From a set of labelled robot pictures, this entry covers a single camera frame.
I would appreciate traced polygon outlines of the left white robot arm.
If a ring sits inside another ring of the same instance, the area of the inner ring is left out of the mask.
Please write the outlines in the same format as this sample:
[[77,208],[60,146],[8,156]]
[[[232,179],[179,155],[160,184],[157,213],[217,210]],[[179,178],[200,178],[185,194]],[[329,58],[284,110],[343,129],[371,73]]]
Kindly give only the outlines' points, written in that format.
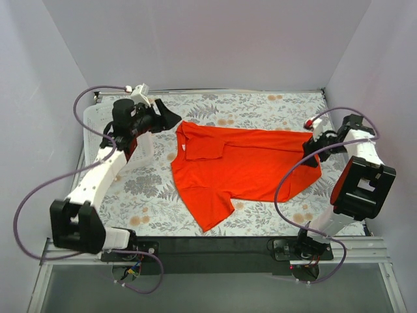
[[116,250],[123,260],[130,261],[139,252],[135,232],[105,227],[98,210],[114,178],[134,154],[137,138],[147,132],[171,130],[182,118],[159,98],[154,105],[129,98],[116,100],[111,117],[101,132],[103,139],[89,171],[64,200],[51,204],[51,232],[58,248],[89,254]]

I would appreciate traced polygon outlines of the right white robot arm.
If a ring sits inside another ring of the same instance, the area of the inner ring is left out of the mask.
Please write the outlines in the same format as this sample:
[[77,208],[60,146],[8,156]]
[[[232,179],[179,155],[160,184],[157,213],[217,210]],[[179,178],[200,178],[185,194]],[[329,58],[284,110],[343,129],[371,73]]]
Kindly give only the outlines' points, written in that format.
[[330,248],[329,238],[344,227],[375,218],[393,185],[396,171],[379,158],[372,140],[376,132],[363,119],[350,114],[337,131],[325,131],[320,118],[304,124],[313,132],[303,144],[304,165],[316,168],[338,153],[347,153],[349,161],[331,193],[330,207],[298,232],[295,252],[302,259],[323,255]]

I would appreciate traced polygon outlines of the white plastic laundry basket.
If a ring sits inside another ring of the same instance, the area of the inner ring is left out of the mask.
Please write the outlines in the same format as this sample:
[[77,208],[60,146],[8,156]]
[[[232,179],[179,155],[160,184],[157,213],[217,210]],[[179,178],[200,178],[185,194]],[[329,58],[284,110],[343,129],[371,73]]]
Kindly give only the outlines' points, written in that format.
[[[98,104],[90,106],[83,112],[83,123],[97,132],[103,132],[105,126],[112,120],[111,111],[113,103],[125,98],[125,96],[105,96]],[[94,162],[102,137],[93,134],[89,130],[83,131],[83,145],[85,164],[90,165]],[[128,161],[123,171],[134,170],[143,166],[148,166],[154,156],[154,146],[150,132],[140,135],[137,138],[137,147]]]

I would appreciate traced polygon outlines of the orange t shirt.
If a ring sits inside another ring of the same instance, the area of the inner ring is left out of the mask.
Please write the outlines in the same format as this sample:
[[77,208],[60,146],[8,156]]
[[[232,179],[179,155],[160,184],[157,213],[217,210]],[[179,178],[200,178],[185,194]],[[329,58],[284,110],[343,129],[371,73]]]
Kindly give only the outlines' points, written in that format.
[[307,132],[201,126],[176,129],[174,184],[203,232],[232,215],[233,199],[287,202],[322,175],[297,165]]

